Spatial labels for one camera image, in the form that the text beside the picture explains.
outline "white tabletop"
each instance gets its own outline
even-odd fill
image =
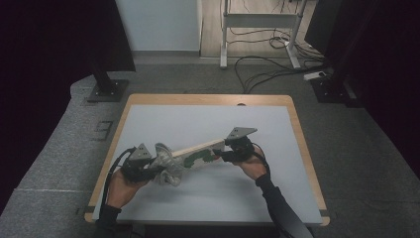
[[[223,139],[234,127],[258,129],[249,138],[262,146],[273,183],[304,223],[321,224],[284,106],[132,105],[113,159],[141,143],[155,156],[158,142],[177,151]],[[100,200],[94,220],[98,219]],[[261,190],[241,169],[223,161],[190,171],[178,187],[150,182],[123,208],[118,220],[149,224],[271,223]]]

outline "desk leg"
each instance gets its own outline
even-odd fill
[[[226,37],[228,32],[227,18],[228,18],[228,0],[225,0],[225,9],[223,11],[223,33],[222,33],[222,46],[220,48],[220,68],[225,69],[228,67],[228,44]]]
[[[305,11],[306,1],[307,0],[302,0],[299,12],[297,13],[296,22],[294,23],[293,31],[290,37],[290,42],[285,43],[287,53],[290,57],[291,64],[294,68],[300,68],[300,64],[296,56],[296,47],[294,46],[294,43],[296,41],[297,33],[299,32],[300,22],[303,18],[303,12]]]

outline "white wall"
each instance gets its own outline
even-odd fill
[[[132,51],[199,51],[201,0],[116,2]]]

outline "person's left hand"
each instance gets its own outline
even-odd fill
[[[106,204],[116,208],[123,207],[133,199],[140,187],[148,182],[148,180],[129,182],[124,178],[121,170],[117,170],[111,177]]]

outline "power strip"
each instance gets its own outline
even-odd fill
[[[303,75],[303,80],[311,80],[311,79],[315,79],[315,78],[319,78],[319,77],[324,77],[326,76],[327,73],[325,73],[324,71],[317,71],[317,72],[311,72],[308,74],[304,74]]]

